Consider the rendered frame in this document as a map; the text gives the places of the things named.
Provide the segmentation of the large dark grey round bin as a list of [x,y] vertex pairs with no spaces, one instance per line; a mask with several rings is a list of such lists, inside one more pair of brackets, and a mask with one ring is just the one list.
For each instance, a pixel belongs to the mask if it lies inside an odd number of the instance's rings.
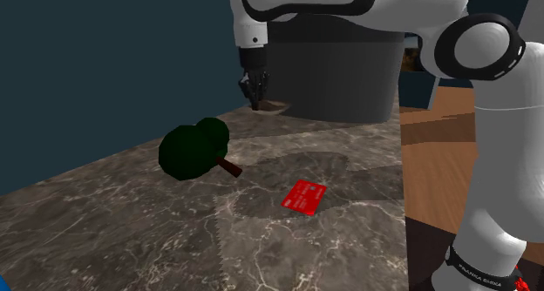
[[270,22],[268,34],[266,98],[287,104],[285,115],[361,124],[390,118],[404,33],[298,15]]

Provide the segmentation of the dark green toy tree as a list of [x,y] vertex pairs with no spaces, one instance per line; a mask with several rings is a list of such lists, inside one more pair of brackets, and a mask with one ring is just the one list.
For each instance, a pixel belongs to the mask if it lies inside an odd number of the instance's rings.
[[242,169],[225,159],[229,140],[228,126],[218,118],[180,125],[161,141],[158,162],[165,173],[177,180],[199,178],[215,166],[237,178]]

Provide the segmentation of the red card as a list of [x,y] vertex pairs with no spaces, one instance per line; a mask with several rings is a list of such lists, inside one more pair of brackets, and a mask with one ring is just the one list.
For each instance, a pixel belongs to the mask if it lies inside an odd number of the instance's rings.
[[326,189],[326,186],[299,179],[284,198],[281,206],[313,216]]

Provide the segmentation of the dark robot stand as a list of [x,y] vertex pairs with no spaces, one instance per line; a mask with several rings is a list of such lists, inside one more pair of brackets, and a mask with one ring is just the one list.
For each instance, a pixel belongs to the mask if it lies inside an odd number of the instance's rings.
[[[445,258],[455,235],[424,222],[405,218],[409,291],[434,291],[430,277]],[[530,291],[544,291],[544,267],[520,259],[518,267]]]

